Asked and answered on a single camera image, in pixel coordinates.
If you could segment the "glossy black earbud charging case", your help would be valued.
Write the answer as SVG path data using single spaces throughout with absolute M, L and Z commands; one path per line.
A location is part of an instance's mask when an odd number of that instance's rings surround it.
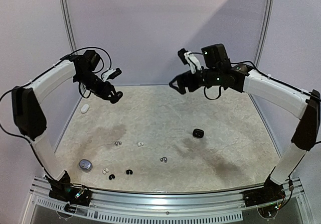
M 204 131 L 201 129 L 193 129 L 192 135 L 195 138 L 201 139 L 204 136 Z

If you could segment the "small black case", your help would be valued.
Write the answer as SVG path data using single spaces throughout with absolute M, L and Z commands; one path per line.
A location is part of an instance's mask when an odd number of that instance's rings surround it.
M 122 91 L 118 91 L 114 95 L 114 99 L 117 100 L 117 101 L 119 101 L 122 97 L 123 97 L 123 92 Z

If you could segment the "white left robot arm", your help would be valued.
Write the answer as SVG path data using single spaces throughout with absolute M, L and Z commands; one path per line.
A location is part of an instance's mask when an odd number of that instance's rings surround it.
M 14 123 L 31 145 L 46 177 L 53 181 L 61 181 L 67 173 L 56 158 L 47 135 L 43 101 L 68 80 L 84 86 L 85 90 L 111 104 L 123 96 L 110 82 L 122 73 L 120 68 L 108 68 L 101 76 L 97 75 L 96 67 L 102 61 L 97 50 L 97 47 L 86 47 L 83 54 L 67 54 L 35 79 L 12 90 Z

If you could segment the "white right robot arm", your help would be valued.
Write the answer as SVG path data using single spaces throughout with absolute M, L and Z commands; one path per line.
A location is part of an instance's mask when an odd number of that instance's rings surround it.
M 209 89 L 218 86 L 219 91 L 230 88 L 261 97 L 299 120 L 290 147 L 267 178 L 267 185 L 260 189 L 261 200 L 270 202 L 278 195 L 278 186 L 292 174 L 306 153 L 318 144 L 320 93 L 316 90 L 307 92 L 273 78 L 258 70 L 249 60 L 231 62 L 223 44 L 204 47 L 199 54 L 203 56 L 205 66 L 200 64 L 196 53 L 184 48 L 178 51 L 178 57 L 190 69 L 169 82 L 172 89 L 184 95 L 201 87 Z

